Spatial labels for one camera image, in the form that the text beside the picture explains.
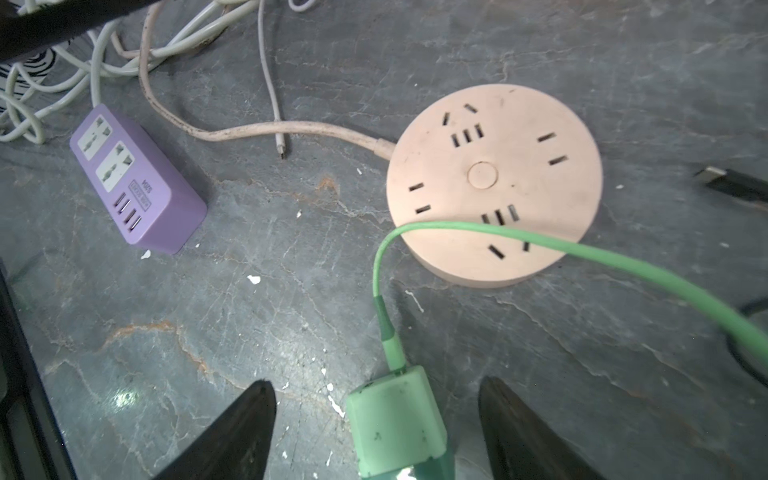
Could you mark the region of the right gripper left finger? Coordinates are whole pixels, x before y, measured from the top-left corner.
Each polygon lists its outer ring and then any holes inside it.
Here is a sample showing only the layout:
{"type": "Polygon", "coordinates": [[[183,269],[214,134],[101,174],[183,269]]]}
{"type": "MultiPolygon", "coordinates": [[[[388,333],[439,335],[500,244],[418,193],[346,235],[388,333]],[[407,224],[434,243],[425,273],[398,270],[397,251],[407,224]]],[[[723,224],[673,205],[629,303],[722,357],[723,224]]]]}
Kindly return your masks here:
{"type": "Polygon", "coordinates": [[[254,382],[157,477],[262,479],[276,413],[272,383],[254,382]]]}

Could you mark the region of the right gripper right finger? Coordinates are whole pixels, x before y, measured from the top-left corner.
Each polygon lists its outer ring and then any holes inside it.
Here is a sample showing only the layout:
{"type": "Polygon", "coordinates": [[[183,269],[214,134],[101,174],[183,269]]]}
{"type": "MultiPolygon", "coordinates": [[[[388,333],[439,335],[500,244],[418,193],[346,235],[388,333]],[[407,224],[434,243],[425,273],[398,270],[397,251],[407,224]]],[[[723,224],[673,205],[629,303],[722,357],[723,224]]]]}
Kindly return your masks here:
{"type": "Polygon", "coordinates": [[[495,479],[603,477],[501,379],[482,379],[478,408],[495,479]]]}

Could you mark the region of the green plug adapter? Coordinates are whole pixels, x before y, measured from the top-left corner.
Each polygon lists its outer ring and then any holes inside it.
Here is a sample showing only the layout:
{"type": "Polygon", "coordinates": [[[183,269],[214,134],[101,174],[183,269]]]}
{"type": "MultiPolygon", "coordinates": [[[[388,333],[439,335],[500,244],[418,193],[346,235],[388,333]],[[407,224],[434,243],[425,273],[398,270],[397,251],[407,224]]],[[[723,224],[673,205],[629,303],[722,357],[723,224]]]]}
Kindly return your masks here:
{"type": "Polygon", "coordinates": [[[353,391],[346,413],[362,479],[454,479],[445,423],[423,367],[353,391]]]}

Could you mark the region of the round pink power strip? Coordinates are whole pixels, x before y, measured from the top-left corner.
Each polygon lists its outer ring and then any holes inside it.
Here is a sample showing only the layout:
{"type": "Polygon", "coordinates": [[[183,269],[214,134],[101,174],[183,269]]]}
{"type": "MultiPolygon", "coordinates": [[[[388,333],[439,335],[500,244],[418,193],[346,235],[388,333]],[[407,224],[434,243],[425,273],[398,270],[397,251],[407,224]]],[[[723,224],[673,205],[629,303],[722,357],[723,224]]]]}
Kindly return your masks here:
{"type": "Polygon", "coordinates": [[[582,242],[602,195],[598,147],[582,120],[556,98],[519,85],[466,88],[422,111],[396,142],[313,121],[207,131],[169,111],[150,86],[160,12],[160,5],[149,9],[138,54],[139,82],[157,113],[207,142],[284,133],[336,138],[373,152],[388,164],[394,236],[438,277],[497,288],[566,255],[605,259],[582,242]]]}

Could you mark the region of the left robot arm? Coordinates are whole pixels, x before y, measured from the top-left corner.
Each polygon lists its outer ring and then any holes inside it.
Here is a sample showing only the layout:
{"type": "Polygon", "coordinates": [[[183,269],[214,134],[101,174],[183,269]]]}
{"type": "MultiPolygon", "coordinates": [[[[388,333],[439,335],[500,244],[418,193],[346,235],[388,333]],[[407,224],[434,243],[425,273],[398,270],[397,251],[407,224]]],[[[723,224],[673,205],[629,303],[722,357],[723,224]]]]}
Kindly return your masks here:
{"type": "Polygon", "coordinates": [[[25,60],[152,4],[153,0],[71,0],[21,14],[10,1],[2,1],[1,62],[25,60]]]}

